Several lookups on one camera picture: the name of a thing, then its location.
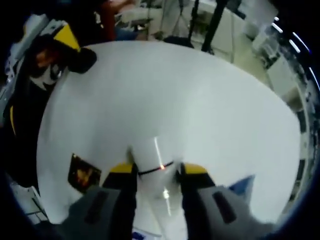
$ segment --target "person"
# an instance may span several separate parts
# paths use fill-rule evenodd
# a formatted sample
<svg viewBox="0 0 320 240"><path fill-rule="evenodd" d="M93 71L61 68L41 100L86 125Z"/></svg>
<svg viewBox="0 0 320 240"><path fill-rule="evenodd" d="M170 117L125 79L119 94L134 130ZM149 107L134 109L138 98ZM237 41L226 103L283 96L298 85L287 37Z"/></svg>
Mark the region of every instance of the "person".
<svg viewBox="0 0 320 240"><path fill-rule="evenodd" d="M147 40L144 33L115 26L115 14L119 13L124 7L133 4L134 0L123 0L121 2L73 0L61 6L57 17L70 25L81 47L110 41ZM95 13L100 16L101 23L97 23Z"/></svg>
<svg viewBox="0 0 320 240"><path fill-rule="evenodd" d="M22 187L37 179L37 141L42 116L59 76L65 67L84 73L96 61L87 48L80 51L45 34L36 37L25 52L16 76L14 93L3 112L1 166Z"/></svg>

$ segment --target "white tabletop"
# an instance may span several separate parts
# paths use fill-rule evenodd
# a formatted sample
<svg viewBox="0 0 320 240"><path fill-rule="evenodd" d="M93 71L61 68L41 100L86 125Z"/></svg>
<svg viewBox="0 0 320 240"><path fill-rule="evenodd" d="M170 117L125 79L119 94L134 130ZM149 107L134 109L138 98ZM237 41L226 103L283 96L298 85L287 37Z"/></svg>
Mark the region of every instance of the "white tabletop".
<svg viewBox="0 0 320 240"><path fill-rule="evenodd" d="M295 115L248 73L209 54L163 42L91 47L98 61L61 79L40 127L37 174L53 223L81 197L68 183L75 153L106 176L128 145L166 134L175 156L204 166L218 185L255 175L250 209L276 221L299 165Z"/></svg>

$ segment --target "laboratory floor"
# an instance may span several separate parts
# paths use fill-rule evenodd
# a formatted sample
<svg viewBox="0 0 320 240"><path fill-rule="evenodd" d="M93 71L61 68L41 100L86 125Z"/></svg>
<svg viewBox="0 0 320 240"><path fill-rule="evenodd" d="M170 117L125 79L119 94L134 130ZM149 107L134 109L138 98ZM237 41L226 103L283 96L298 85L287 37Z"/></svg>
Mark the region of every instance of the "laboratory floor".
<svg viewBox="0 0 320 240"><path fill-rule="evenodd" d="M193 43L194 47L200 51L201 44ZM229 63L234 64L238 68L253 75L264 85L272 89L267 72L263 67L261 60L252 52L252 41L245 35L240 34L234 39L234 55L226 54L218 49L213 49L216 57L219 57Z"/></svg>

